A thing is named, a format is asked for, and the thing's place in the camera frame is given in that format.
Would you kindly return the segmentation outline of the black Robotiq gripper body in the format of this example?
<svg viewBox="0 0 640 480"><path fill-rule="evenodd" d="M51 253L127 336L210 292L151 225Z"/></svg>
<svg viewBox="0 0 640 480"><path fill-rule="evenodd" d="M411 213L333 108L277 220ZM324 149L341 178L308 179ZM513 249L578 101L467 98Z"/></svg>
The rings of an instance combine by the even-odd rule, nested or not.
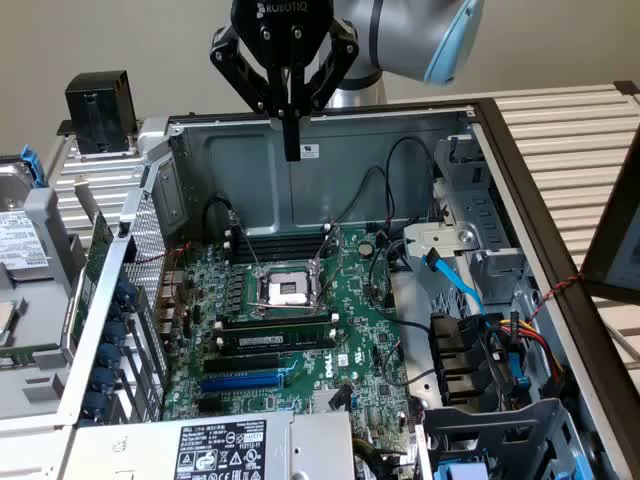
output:
<svg viewBox="0 0 640 480"><path fill-rule="evenodd" d="M264 68L307 67L333 22L332 1L233 1L231 23Z"/></svg>

